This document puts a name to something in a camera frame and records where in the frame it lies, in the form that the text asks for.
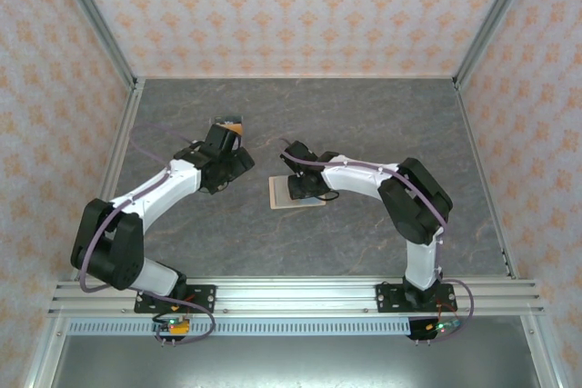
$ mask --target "orange floral pattern wall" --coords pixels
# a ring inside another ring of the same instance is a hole
[[[136,75],[452,76],[493,0],[96,0]]]
[[[0,12],[0,386],[20,387],[126,90],[75,0]]]
[[[540,279],[578,381],[581,78],[582,0],[516,0],[463,93],[518,271]]]

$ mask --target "wire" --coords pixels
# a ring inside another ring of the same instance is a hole
[[[125,201],[123,201],[120,205],[117,206],[117,208],[115,208],[106,218],[105,220],[101,223],[101,225],[97,228],[95,235],[93,235],[93,238],[91,239],[91,242],[89,243],[89,245],[87,246],[86,252],[85,252],[85,257],[83,258],[83,263],[81,264],[81,270],[79,272],[79,284],[81,286],[81,289],[85,292],[85,293],[96,293],[97,291],[101,291],[104,290],[105,288],[109,288],[110,285],[108,284],[103,284],[103,285],[99,285],[99,286],[94,286],[93,288],[89,288],[86,284],[86,276],[87,276],[87,268],[89,267],[89,263],[91,261],[91,256],[93,255],[93,252],[95,250],[95,247],[97,246],[97,243],[99,242],[99,239],[101,238],[101,235],[103,235],[103,233],[105,232],[105,229],[107,228],[108,225],[111,224],[111,222],[115,219],[115,217],[127,206],[129,206],[132,202],[134,202],[135,200],[140,199],[141,197],[151,193],[152,191],[154,191],[157,187],[159,187],[160,185],[162,185],[169,177],[170,177],[170,166],[168,165],[168,163],[166,161],[164,161],[163,158],[161,158],[160,156],[153,154],[149,151],[147,151],[146,149],[142,148],[141,146],[137,145],[133,139],[133,134],[135,132],[136,129],[143,127],[143,126],[148,126],[148,127],[154,127],[156,129],[159,129],[161,131],[167,132],[168,134],[171,134],[173,136],[176,136],[180,139],[183,139],[185,141],[187,141],[188,143],[192,144],[194,142],[188,140],[187,138],[185,138],[184,136],[176,133],[175,131],[172,131],[171,129],[166,128],[165,126],[160,126],[158,124],[139,124],[134,126],[134,128],[130,131],[129,133],[129,143],[135,147],[135,149],[144,154],[145,156],[148,156],[152,159],[154,159],[155,161],[157,161],[158,163],[161,163],[164,168],[166,169],[166,171],[164,172],[164,174],[162,175],[162,177],[156,181],[155,183],[149,185],[147,188],[145,188],[143,191],[140,191],[139,193],[137,193],[136,195],[134,195],[133,198],[131,199],[127,199]],[[179,304],[179,305],[186,305],[190,308],[196,309],[202,313],[205,313],[206,315],[208,315],[208,317],[210,318],[210,327],[208,328],[208,330],[198,336],[193,336],[191,338],[186,338],[178,343],[173,342],[174,345],[177,344],[186,344],[186,343],[194,343],[200,340],[205,339],[208,335],[210,335],[216,328],[216,320],[215,317],[212,315],[212,313],[210,311],[208,311],[204,306],[200,306],[199,304],[196,303],[192,303],[192,302],[187,302],[187,301],[183,301],[183,300],[177,300],[177,299],[173,299],[171,297],[165,297],[163,295],[158,295],[155,293],[149,293],[147,291],[143,291],[143,290],[137,290],[135,288],[129,288],[130,290],[133,291],[137,291],[137,292],[143,292],[146,295],[149,295],[150,297],[154,297],[157,300],[163,301],[163,302],[169,302],[169,303],[174,303],[174,304]],[[160,337],[160,329],[161,327],[158,327],[157,331],[156,331],[156,339],[158,342],[162,343],[162,345],[166,342],[166,340],[162,339]]]
[[[206,332],[202,333],[201,335],[187,337],[187,338],[180,340],[180,341],[173,341],[172,345],[183,345],[183,344],[196,343],[198,341],[204,340],[206,337],[208,337],[216,329],[215,317],[204,306],[200,306],[199,304],[192,303],[192,302],[187,302],[185,300],[177,300],[177,299],[173,299],[171,297],[165,297],[163,295],[149,293],[148,291],[144,291],[144,294],[149,295],[150,297],[154,297],[155,299],[161,300],[163,302],[175,303],[175,304],[179,304],[181,306],[188,306],[192,309],[197,309],[198,311],[208,315],[208,318],[210,319],[210,327],[208,328],[208,330]],[[159,343],[164,345],[166,343],[166,340],[160,336],[161,329],[162,329],[162,325],[160,324],[157,326],[157,329],[156,329],[156,339]]]
[[[317,161],[307,161],[304,159],[299,159],[299,158],[295,158],[294,156],[292,156],[291,154],[288,154],[285,150],[283,152],[281,152],[281,155],[283,155],[285,158],[290,159],[291,161],[294,161],[298,164],[303,164],[303,165],[319,165],[322,167],[342,167],[342,166],[354,166],[354,167],[364,167],[364,168],[371,168],[372,170],[377,170],[377,171],[381,171],[381,172],[386,172],[388,174],[390,174],[391,176],[395,177],[396,179],[398,179],[400,182],[402,182],[404,185],[406,185],[408,187],[408,189],[410,189],[413,193],[415,193],[418,198],[422,201],[423,204],[426,205],[426,207],[428,208],[428,210],[432,213],[433,216],[435,216],[435,218],[438,220],[438,222],[440,223],[441,227],[443,228],[443,233],[442,235],[445,234],[445,232],[447,231],[447,221],[445,220],[445,218],[440,214],[439,211],[437,211],[437,209],[433,206],[433,204],[430,203],[430,201],[426,198],[426,196],[424,194],[422,194],[422,192],[415,187],[414,184],[412,184],[408,179],[406,179],[402,174],[395,172],[394,170],[385,167],[384,165],[381,164],[370,164],[370,163],[364,163],[362,161],[342,161],[342,162],[333,162],[333,163],[319,163]],[[439,262],[440,259],[440,244],[436,243],[436,247],[435,247],[435,270],[438,272],[439,271]]]
[[[448,303],[438,303],[441,305],[441,309],[440,309],[440,313],[442,314],[442,306],[445,306],[451,313],[453,313],[453,315],[458,319],[458,315],[457,315],[457,311],[455,310],[455,308],[453,306],[451,306]]]
[[[437,300],[436,301],[436,305],[438,306],[438,319],[436,320],[436,322],[440,322],[440,317],[443,314],[443,306],[442,304]]]
[[[468,287],[468,285],[465,284],[463,281],[460,281],[458,279],[444,279],[442,281],[442,283],[443,284],[459,284],[463,288],[465,288],[465,290],[467,291],[467,295],[469,297],[469,314],[467,315],[467,319],[465,320],[465,322],[461,323],[461,325],[458,326],[449,335],[443,336],[443,337],[437,337],[434,340],[419,341],[419,343],[427,343],[427,344],[442,343],[443,341],[450,340],[451,338],[453,338],[456,335],[459,335],[461,332],[463,332],[463,330],[467,328],[468,322],[473,318],[473,313],[475,312],[475,297],[473,296],[473,293],[471,292],[471,289]]]
[[[195,296],[196,296],[195,294],[191,294],[191,295],[189,295],[188,297],[186,297],[186,299],[184,299],[184,302],[191,302],[191,301],[192,301],[192,299],[194,299],[194,297],[195,297]],[[174,311],[174,310],[166,311],[166,312],[164,312],[164,313],[159,313],[159,314],[157,314],[157,315],[154,315],[154,316],[152,317],[152,321],[153,321],[154,323],[167,324],[167,322],[168,322],[168,321],[167,321],[167,320],[165,320],[165,319],[163,319],[163,318],[161,318],[161,317],[164,317],[165,315],[169,315],[169,314],[176,314],[176,313],[177,313],[177,312],[176,312],[176,311]],[[186,310],[186,315],[188,315],[189,313],[190,313],[190,308],[187,308],[187,310]]]
[[[132,129],[132,132],[134,132],[134,130],[140,129],[142,127],[153,127],[154,129],[157,129],[158,131],[165,132],[165,133],[167,133],[169,135],[172,135],[175,138],[179,138],[180,140],[184,140],[187,143],[192,143],[188,138],[186,138],[185,136],[183,136],[179,132],[175,131],[174,129],[170,129],[169,127],[162,126],[160,124],[155,124],[155,123],[147,123],[147,122],[145,122],[145,123],[136,124],[134,126],[134,128]]]

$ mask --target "black bracket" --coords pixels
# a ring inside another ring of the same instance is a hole
[[[195,303],[203,308],[206,308],[211,313],[215,310],[216,303],[216,285],[190,285],[186,286],[185,299],[193,295],[194,297],[189,302]],[[173,311],[172,303],[157,300],[145,294],[138,294],[135,298],[135,313],[202,313],[197,309],[192,309],[188,306],[182,305],[177,310]]]
[[[111,203],[94,199],[83,211],[71,253],[71,265],[81,269],[87,247],[101,223],[114,211]],[[144,266],[144,224],[135,213],[119,213],[99,237],[87,272],[117,290],[131,286]]]
[[[318,163],[327,163],[331,158],[337,156],[335,152],[325,152],[321,156],[317,156],[305,144],[298,141],[290,144],[285,149],[285,152],[295,158]],[[295,173],[287,178],[289,197],[292,200],[318,197],[329,193],[329,187],[322,176],[324,167],[320,165],[298,164],[282,154],[280,158]]]
[[[213,124],[204,142],[192,143],[174,154],[174,159],[193,164],[202,173],[200,188],[205,188],[210,194],[218,193],[255,166],[244,147],[233,150],[235,141],[240,145],[240,138],[235,131]]]
[[[407,158],[398,165],[398,173],[407,178],[443,219],[448,221],[453,202],[420,161]],[[418,196],[413,198],[410,195],[410,190],[404,183],[391,177],[380,184],[378,193],[399,234],[410,243],[423,245],[432,243],[435,232],[441,224]]]
[[[417,307],[407,300],[404,284],[383,282],[376,285],[376,306],[379,313],[438,313],[437,302],[447,303],[457,310],[453,285],[438,283],[434,297]],[[441,311],[451,312],[446,306],[442,306]]]

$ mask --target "metal extrusion rail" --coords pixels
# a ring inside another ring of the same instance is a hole
[[[535,281],[499,277],[460,278],[475,296],[475,316],[535,315],[544,307]],[[215,284],[216,317],[378,317],[375,285],[399,284],[399,278],[296,277],[244,278],[206,277],[188,279],[189,284]],[[468,312],[467,292],[455,287],[459,314]],[[135,292],[104,290],[86,294],[78,282],[57,285],[49,317],[151,317],[133,312]],[[392,317],[418,313],[391,313]]]

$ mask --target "metal frame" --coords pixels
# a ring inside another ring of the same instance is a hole
[[[86,318],[71,319],[68,336],[149,336],[157,323],[149,318]],[[210,327],[208,318],[190,320],[188,335],[199,335]],[[212,336],[363,336],[410,335],[406,317],[373,318],[216,318]]]
[[[509,277],[475,276],[462,280],[475,296],[475,316],[530,315],[544,313],[535,281]],[[217,287],[215,315],[220,318],[346,318],[378,317],[375,285],[401,284],[402,278],[386,277],[201,277],[189,284]],[[92,281],[89,286],[100,284]],[[456,287],[459,313],[469,311],[467,292]],[[107,289],[95,296],[84,293],[78,282],[57,285],[49,317],[146,317],[133,312],[135,291]],[[418,313],[390,313],[410,317]]]
[[[513,0],[495,0],[481,25],[475,40],[453,78],[460,90],[485,52],[505,11]],[[135,120],[145,79],[136,79],[119,48],[95,0],[78,0],[89,22],[95,29],[116,71],[130,89],[122,121],[117,129],[109,164],[104,175],[100,195],[111,198],[121,172],[127,147],[128,133]],[[551,323],[537,293],[536,283],[520,280],[510,248],[506,245],[503,227],[497,219],[496,205],[488,191],[487,180],[478,156],[475,140],[467,120],[460,93],[457,94],[467,133],[473,148],[477,169],[486,191],[489,209],[503,246],[511,277],[476,276],[462,278],[476,296],[476,316],[519,315],[524,326],[537,375],[542,386],[568,387],[565,369],[557,358],[557,345]],[[399,278],[380,277],[303,277],[303,278],[196,278],[190,283],[212,283],[219,286],[216,300],[216,318],[223,321],[276,319],[361,319],[375,320],[374,285],[384,282],[399,283]],[[468,311],[466,292],[457,290],[457,304],[461,313]],[[30,372],[25,382],[28,388],[51,386],[56,374],[68,327],[75,317],[100,320],[130,320],[147,315],[133,313],[135,293],[106,290],[98,294],[84,294],[78,282],[59,283],[51,302],[48,319],[37,346]],[[392,313],[386,318],[414,316],[413,313]]]
[[[95,0],[77,1],[85,13],[87,19],[89,20],[89,23],[97,33],[99,40],[101,40],[101,43],[111,58],[111,62],[113,63],[116,71],[119,73],[119,76],[122,78],[128,88],[132,87],[135,83],[135,76],[132,73],[129,63],[125,59],[123,52],[119,48],[113,33],[101,15]]]
[[[457,89],[461,89],[467,82],[471,72],[477,65],[481,55],[485,52],[487,44],[501,23],[507,9],[514,0],[495,0],[487,13],[487,16],[479,28],[473,43],[469,47],[457,74],[453,77],[453,82]]]
[[[497,213],[497,204],[493,200],[493,196],[489,191],[489,184],[487,183],[487,178],[485,177],[485,171],[483,170],[483,165],[481,164],[481,158],[479,157],[479,151],[477,149],[477,142],[475,141],[475,137],[473,136],[473,131],[471,130],[471,124],[469,123],[469,119],[467,116],[467,110],[465,109],[465,104],[463,103],[463,98],[461,96],[461,92],[457,90],[457,102],[459,106],[459,110],[461,111],[461,115],[463,116],[463,121],[465,122],[465,128],[467,129],[467,135],[469,137],[469,143],[471,143],[471,149],[473,149],[473,156],[475,158],[475,162],[477,163],[477,170],[479,171],[479,177],[481,178],[481,184],[483,185],[483,190],[485,191],[485,198],[487,199],[487,205],[489,206],[489,212],[491,213],[491,217],[493,219],[493,225],[495,226],[495,230],[497,233],[497,239],[499,240],[499,244],[501,245],[502,254],[505,258],[505,263],[507,267],[507,274],[510,275],[512,278],[519,277],[519,271],[517,270],[517,262],[515,256],[513,255],[513,250],[507,244],[506,233],[504,227],[501,225],[499,221],[499,214]]]
[[[294,74],[294,75],[196,75],[196,76],[138,76],[138,81],[145,80],[155,80],[155,79],[187,79],[187,80],[197,80],[197,79],[450,79],[451,75],[306,75],[306,74]]]

